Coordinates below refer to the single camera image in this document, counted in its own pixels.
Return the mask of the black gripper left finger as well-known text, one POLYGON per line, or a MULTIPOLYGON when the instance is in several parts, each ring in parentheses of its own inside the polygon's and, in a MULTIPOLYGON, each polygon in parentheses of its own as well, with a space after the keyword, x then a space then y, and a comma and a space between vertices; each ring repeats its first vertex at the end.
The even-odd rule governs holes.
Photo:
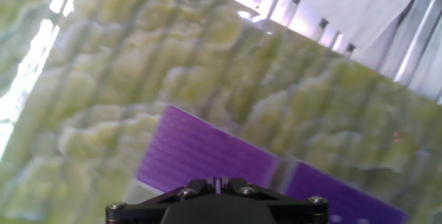
POLYGON ((161 223, 168 208, 196 197, 214 194, 215 186, 215 178, 191 180, 188 185, 142 203, 111 203, 105 209, 105 224, 161 223))

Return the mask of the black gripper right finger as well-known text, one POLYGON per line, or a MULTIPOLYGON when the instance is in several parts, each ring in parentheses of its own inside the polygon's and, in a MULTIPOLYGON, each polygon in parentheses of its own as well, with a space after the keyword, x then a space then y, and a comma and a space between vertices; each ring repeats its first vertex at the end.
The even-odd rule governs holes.
POLYGON ((328 223, 328 200, 319 196, 298 200, 239 178, 222 178, 220 195, 231 223, 328 223))

